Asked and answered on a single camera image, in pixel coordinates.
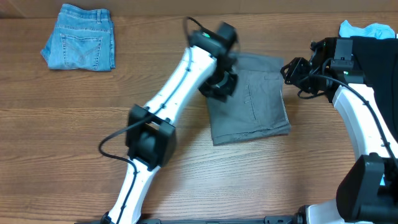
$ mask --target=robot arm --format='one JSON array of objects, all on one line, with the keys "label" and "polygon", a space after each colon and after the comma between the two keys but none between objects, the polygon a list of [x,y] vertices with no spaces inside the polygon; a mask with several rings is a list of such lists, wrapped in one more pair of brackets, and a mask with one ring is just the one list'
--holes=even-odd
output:
[{"label": "robot arm", "polygon": [[[145,108],[148,108],[148,112],[155,113],[155,111],[162,106],[165,100],[176,89],[178,83],[181,82],[181,85],[171,96],[167,104],[163,105],[164,108],[157,113],[157,117],[159,119],[163,121],[168,120],[169,124],[173,126],[177,124],[182,110],[191,99],[193,93],[203,82],[212,76],[216,69],[217,60],[210,57],[207,51],[196,46],[193,46],[190,50],[192,51],[192,62],[190,65],[191,71],[187,74],[188,77],[181,82],[190,60],[189,50],[186,49],[180,64],[174,71],[173,75],[169,78],[166,85],[145,105]],[[131,197],[128,197],[127,199],[126,208],[119,221],[120,223],[134,224],[138,222],[138,219],[141,216],[142,203],[147,194],[150,183],[157,171],[160,169],[160,166],[155,166],[154,169],[149,171],[145,162],[142,162],[139,159],[133,159],[132,162],[137,167],[136,181],[130,193]],[[129,164],[118,200],[112,210],[109,211],[108,217],[110,217],[112,221],[118,220],[121,207],[129,191],[133,178],[134,169],[132,165]]]},{"label": "robot arm", "polygon": [[[369,87],[374,76],[365,75],[369,70],[363,70],[359,64],[352,51],[354,44],[357,49],[362,49],[383,43],[373,39],[326,38],[312,44],[314,55],[310,61],[295,58],[281,70],[286,84],[301,89],[299,96],[303,91],[313,95],[306,99],[326,95],[333,103],[345,122],[356,158],[355,165],[338,187],[336,199],[305,209],[303,219],[307,224],[398,221],[396,129],[391,122],[386,124],[383,118],[389,113],[385,108],[379,110],[375,99],[375,92],[385,93],[390,83],[385,83],[382,89],[380,86]],[[372,62],[382,55],[366,57]]]},{"label": "robot arm", "polygon": [[126,134],[129,161],[136,170],[127,165],[118,200],[101,224],[138,222],[150,183],[174,152],[175,126],[194,92],[199,89],[203,95],[223,101],[234,91],[237,76],[232,73],[234,59],[229,57],[237,41],[234,27],[223,23],[213,33],[201,26],[188,41],[189,48],[165,86],[144,108],[136,105],[130,111],[128,126],[146,119],[145,124]]}]

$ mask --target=black bracket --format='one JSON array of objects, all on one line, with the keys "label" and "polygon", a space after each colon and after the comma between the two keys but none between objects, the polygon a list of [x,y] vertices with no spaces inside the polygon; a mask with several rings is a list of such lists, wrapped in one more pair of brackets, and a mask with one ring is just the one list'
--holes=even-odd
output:
[{"label": "black bracket", "polygon": [[[151,117],[143,125],[133,128],[126,133],[126,146],[129,148],[130,159],[138,159],[148,166],[148,170],[168,163],[176,147],[175,127],[169,120],[162,120],[148,110],[134,105],[129,113],[128,126]],[[155,123],[158,128],[149,124]]]},{"label": "black bracket", "polygon": [[396,172],[391,158],[362,155],[337,189],[337,210],[345,222],[397,223]]},{"label": "black bracket", "polygon": [[140,219],[138,224],[162,224],[162,221],[158,218]]},{"label": "black bracket", "polygon": [[236,57],[232,57],[229,52],[237,41],[235,28],[225,22],[215,33],[202,27],[190,36],[190,45],[206,50],[209,52],[209,57],[217,59],[216,70],[199,87],[203,96],[226,101],[227,96],[231,96],[234,92],[238,76],[233,73],[232,66],[236,62]]},{"label": "black bracket", "polygon": [[266,216],[264,224],[295,224],[292,215],[272,215]]}]

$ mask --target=blue jeans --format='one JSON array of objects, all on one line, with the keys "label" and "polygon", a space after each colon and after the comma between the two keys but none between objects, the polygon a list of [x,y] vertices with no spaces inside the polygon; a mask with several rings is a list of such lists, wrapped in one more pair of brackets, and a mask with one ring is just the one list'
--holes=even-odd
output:
[{"label": "blue jeans", "polygon": [[50,69],[110,71],[115,68],[113,28],[106,9],[64,4],[41,54]]}]

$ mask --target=pants pocket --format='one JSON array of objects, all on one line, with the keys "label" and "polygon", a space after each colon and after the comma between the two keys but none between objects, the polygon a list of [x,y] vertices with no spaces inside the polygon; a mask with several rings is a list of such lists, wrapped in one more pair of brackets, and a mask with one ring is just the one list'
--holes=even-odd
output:
[{"label": "pants pocket", "polygon": [[63,59],[68,69],[97,70],[102,37],[61,34]]},{"label": "pants pocket", "polygon": [[275,129],[288,124],[280,73],[258,71],[251,73],[249,87],[257,122],[265,129]]},{"label": "pants pocket", "polygon": [[258,123],[256,118],[256,114],[254,113],[254,102],[252,98],[252,90],[250,87],[249,79],[245,80],[246,83],[244,85],[244,110],[246,110],[246,116],[252,123]]}]

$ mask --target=jeans back pocket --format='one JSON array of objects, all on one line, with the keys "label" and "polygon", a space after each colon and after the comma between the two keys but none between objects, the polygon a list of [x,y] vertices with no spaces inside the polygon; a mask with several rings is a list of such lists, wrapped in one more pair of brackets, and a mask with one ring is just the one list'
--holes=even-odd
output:
[{"label": "jeans back pocket", "polygon": [[68,69],[98,69],[102,37],[61,34],[63,59]]}]

